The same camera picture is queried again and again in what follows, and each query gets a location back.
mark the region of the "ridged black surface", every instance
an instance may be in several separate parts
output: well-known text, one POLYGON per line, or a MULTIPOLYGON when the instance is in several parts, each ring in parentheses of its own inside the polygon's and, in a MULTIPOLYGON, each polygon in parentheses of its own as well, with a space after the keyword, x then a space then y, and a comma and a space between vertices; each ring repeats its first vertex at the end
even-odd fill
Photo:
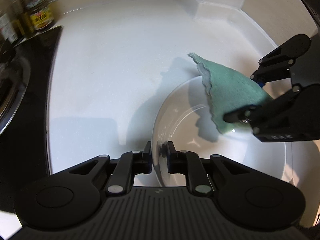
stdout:
POLYGON ((23 228, 11 240, 268 240, 306 239, 296 228, 250 231, 234 225, 212 200, 190 194, 186 187, 133 187, 106 200, 87 222, 59 232, 23 228))

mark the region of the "jar lid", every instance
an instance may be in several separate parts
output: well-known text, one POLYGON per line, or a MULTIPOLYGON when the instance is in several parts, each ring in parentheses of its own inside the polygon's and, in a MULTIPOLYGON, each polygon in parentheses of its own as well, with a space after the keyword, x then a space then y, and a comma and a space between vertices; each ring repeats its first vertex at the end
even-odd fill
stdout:
POLYGON ((45 0, 32 0, 30 3, 27 5, 27 9, 31 9, 34 6, 37 6, 38 4, 42 3, 45 0))

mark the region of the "green cloth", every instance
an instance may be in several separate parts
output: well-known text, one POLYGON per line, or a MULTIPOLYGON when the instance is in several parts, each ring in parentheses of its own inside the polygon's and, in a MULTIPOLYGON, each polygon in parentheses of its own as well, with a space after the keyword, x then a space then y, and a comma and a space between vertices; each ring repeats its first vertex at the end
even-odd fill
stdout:
POLYGON ((195 53, 190 53, 188 56, 197 64, 198 71, 202 75, 212 121, 219 133, 224 134, 235 128, 250 128, 249 124, 242 122, 225 122, 223 120, 225 113, 246 105, 263 105, 273 100, 256 82, 240 72, 205 60, 195 53))

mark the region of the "jar label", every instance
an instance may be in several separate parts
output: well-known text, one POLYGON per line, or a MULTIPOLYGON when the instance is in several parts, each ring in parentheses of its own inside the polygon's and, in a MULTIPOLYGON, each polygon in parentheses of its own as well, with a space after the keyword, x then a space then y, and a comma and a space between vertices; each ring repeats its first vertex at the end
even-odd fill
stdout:
POLYGON ((52 12, 50 7, 47 6, 35 14, 30 15, 31 22, 35 28, 35 30, 40 30, 53 21, 52 12))

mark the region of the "spice jar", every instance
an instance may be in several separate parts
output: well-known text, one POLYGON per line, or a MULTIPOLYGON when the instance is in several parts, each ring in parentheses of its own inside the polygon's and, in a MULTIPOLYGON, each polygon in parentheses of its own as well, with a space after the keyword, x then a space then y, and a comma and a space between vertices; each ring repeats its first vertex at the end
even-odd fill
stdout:
POLYGON ((46 30, 53 26, 53 15, 47 0, 33 0, 28 3, 27 9, 35 30, 46 30))

